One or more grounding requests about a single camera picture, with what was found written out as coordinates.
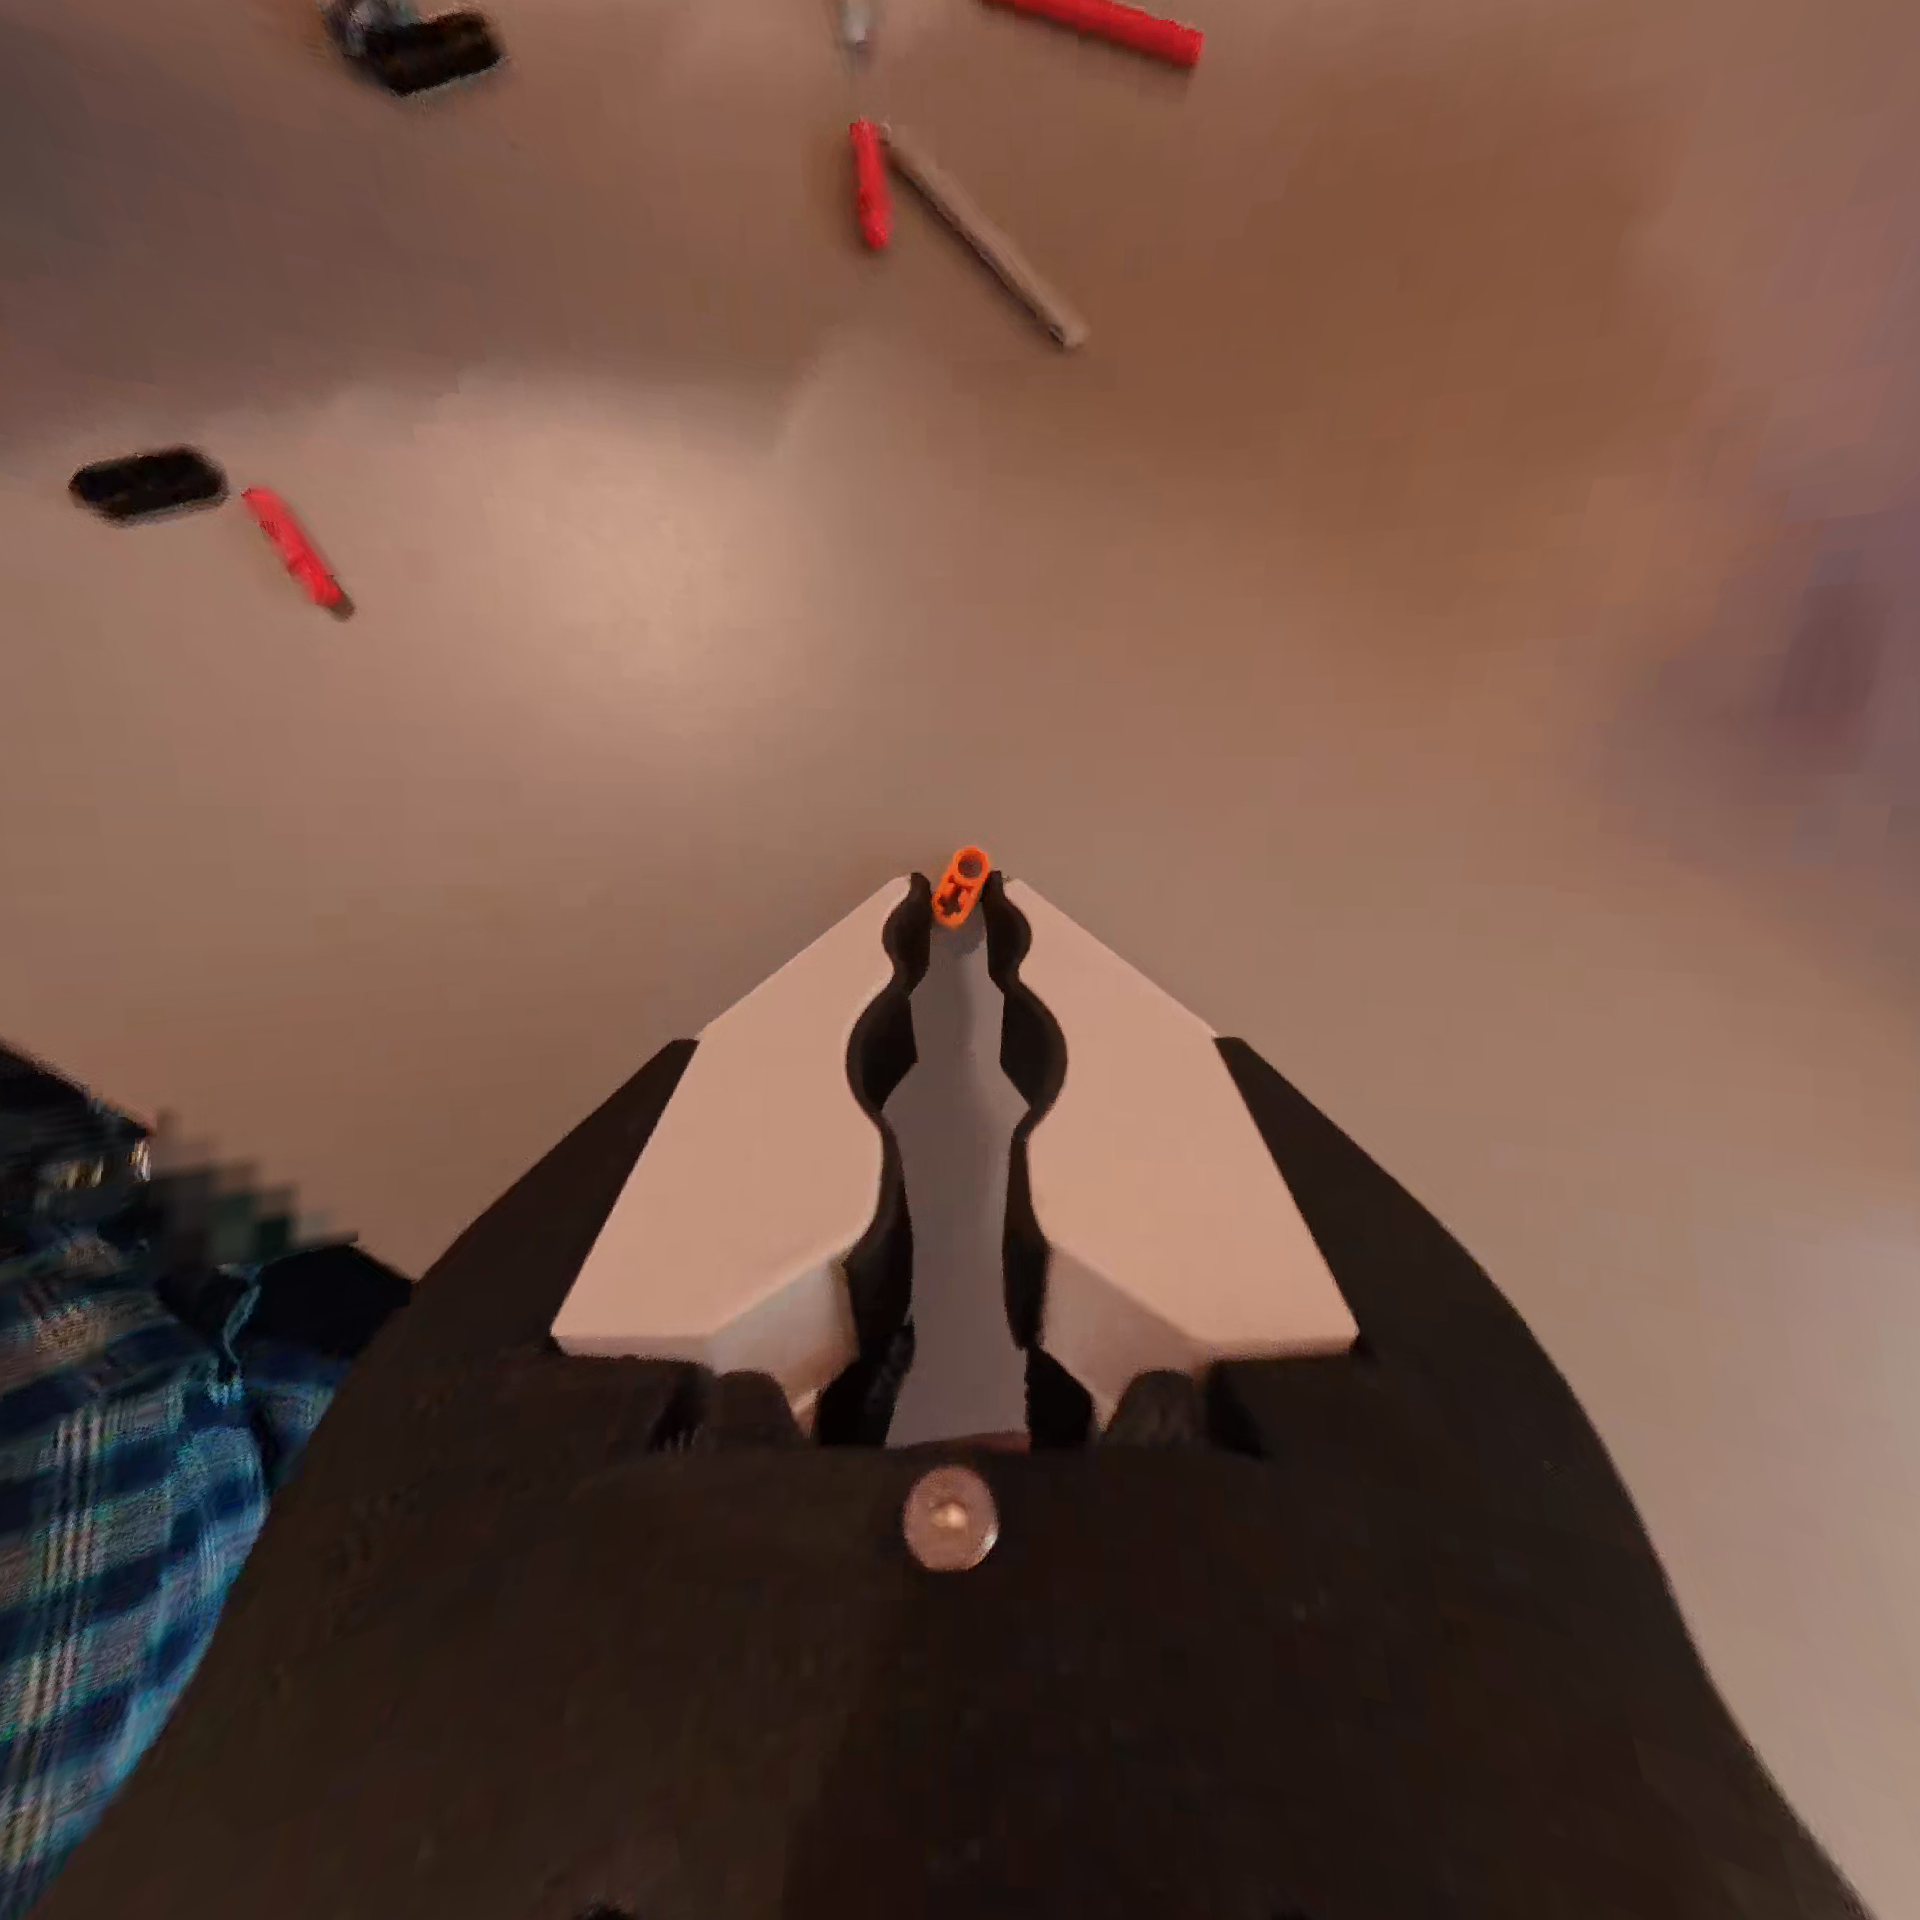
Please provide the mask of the long red axle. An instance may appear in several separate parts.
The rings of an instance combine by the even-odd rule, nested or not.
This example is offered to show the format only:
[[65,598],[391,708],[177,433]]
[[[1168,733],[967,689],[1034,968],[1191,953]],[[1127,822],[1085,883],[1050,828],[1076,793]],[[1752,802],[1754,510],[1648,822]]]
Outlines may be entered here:
[[1142,3],[993,3],[997,9],[1045,22],[1175,71],[1192,71],[1205,56],[1202,26],[1156,15]]

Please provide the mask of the person's blue plaid shirt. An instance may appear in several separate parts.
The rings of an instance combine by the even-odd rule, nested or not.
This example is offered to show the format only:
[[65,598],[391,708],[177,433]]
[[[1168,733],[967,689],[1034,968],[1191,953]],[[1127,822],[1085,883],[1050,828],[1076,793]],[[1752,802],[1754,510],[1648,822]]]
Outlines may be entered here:
[[410,1281],[199,1167],[5,1210],[5,1915],[206,1660],[278,1486]]

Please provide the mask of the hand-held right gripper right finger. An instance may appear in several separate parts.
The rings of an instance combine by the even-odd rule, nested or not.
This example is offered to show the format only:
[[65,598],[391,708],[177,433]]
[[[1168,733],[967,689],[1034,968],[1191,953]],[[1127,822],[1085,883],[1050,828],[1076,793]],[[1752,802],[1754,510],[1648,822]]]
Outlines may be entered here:
[[1088,1446],[1145,1377],[1351,1353],[1359,1320],[1224,1035],[1043,890],[979,897],[1022,1094],[1004,1308],[1031,1446]]

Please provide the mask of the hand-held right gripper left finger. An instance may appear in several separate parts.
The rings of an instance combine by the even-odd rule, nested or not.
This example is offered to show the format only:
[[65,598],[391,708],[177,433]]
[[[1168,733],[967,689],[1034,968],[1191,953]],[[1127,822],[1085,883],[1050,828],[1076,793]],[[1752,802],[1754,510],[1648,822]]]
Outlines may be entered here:
[[884,879],[692,1041],[552,1338],[782,1387],[882,1446],[910,1371],[913,1226],[888,1101],[917,1063],[933,879]]

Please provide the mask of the long grey axle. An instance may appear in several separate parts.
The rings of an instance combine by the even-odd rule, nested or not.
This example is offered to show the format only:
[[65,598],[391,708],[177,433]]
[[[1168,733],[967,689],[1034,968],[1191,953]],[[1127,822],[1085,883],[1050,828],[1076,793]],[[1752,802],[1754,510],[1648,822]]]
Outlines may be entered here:
[[1076,352],[1088,346],[1090,328],[1079,308],[1060,293],[1022,241],[999,227],[986,204],[933,159],[933,149],[901,126],[882,126],[882,146],[901,181],[933,209],[933,216],[997,275],[997,282],[1022,299],[1022,308],[1043,328],[1043,332]]

